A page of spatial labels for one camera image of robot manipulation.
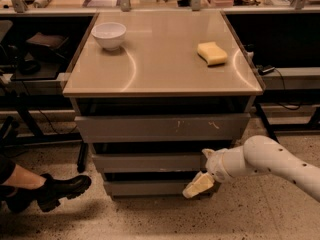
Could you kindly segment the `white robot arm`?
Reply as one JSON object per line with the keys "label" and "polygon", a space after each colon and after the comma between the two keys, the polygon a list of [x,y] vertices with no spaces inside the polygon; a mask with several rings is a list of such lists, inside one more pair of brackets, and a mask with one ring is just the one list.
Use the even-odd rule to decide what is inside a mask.
{"label": "white robot arm", "polygon": [[269,137],[256,135],[242,146],[230,149],[203,149],[206,172],[199,171],[183,190],[185,198],[193,198],[237,177],[273,174],[294,184],[320,201],[320,169],[294,156]]}

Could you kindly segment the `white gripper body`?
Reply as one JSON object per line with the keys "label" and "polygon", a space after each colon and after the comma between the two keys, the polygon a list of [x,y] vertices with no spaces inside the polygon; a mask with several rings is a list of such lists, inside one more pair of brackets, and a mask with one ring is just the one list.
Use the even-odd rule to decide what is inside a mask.
{"label": "white gripper body", "polygon": [[232,177],[227,172],[223,158],[226,154],[226,149],[212,150],[203,149],[202,153],[206,157],[207,161],[205,163],[205,168],[207,172],[212,176],[212,178],[219,183],[230,182]]}

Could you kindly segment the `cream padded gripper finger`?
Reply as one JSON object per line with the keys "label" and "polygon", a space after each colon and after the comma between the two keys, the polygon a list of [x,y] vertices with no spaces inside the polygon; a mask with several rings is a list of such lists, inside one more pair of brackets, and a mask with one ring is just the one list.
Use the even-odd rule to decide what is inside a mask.
{"label": "cream padded gripper finger", "polygon": [[182,194],[185,198],[193,198],[207,191],[214,185],[213,177],[208,173],[198,172],[194,179],[185,187]]}

